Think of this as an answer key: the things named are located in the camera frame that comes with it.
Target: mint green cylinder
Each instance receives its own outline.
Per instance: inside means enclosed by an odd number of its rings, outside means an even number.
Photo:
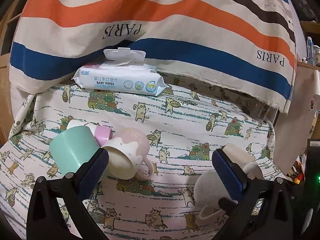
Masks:
[[[99,145],[89,127],[81,125],[63,131],[49,145],[49,151],[64,176],[89,161]]]

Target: round logo on package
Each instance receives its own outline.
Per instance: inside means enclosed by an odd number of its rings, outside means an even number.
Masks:
[[[131,89],[133,87],[133,82],[131,80],[126,80],[126,81],[124,81],[123,86],[126,89]]]
[[[144,83],[142,81],[137,81],[135,82],[134,87],[136,90],[142,90],[144,87]]]
[[[154,92],[156,91],[156,82],[155,81],[150,81],[146,84],[146,90],[148,92]]]

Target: metal screw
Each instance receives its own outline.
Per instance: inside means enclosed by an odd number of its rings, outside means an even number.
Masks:
[[[68,172],[67,174],[66,174],[66,178],[67,179],[71,179],[72,177],[73,177],[73,172]]]
[[[42,182],[44,180],[44,177],[43,176],[40,176],[38,179],[37,179],[37,182]]]
[[[254,174],[252,174],[251,172],[249,172],[249,173],[247,174],[247,177],[248,177],[249,179],[255,179],[255,178],[256,178],[256,176],[255,176]]]
[[[278,183],[283,183],[283,179],[282,178],[280,178],[280,177],[278,177],[278,178],[276,178],[276,181],[278,182]]]

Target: cat print tablecloth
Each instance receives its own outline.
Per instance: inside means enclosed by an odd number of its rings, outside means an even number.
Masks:
[[[213,169],[212,152],[228,143],[253,155],[266,179],[280,173],[270,160],[273,127],[256,122],[239,107],[249,105],[250,98],[203,82],[188,83],[184,77],[166,80],[171,84],[159,97],[83,90],[74,84],[29,96],[10,140],[0,150],[0,207],[22,238],[36,178],[62,177],[48,148],[72,119],[108,126],[113,134],[136,127],[150,142],[149,158],[155,168],[151,180],[120,180],[106,173],[83,202],[111,240],[212,239],[228,217],[202,224],[193,187],[203,172]],[[63,201],[59,204],[70,230],[78,234]]]

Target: wet wipes pack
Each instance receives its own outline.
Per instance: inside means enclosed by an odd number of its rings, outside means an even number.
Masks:
[[[76,71],[73,80],[81,88],[158,96],[167,87],[156,67],[143,63],[144,51],[118,48],[103,52],[108,61],[88,63]]]

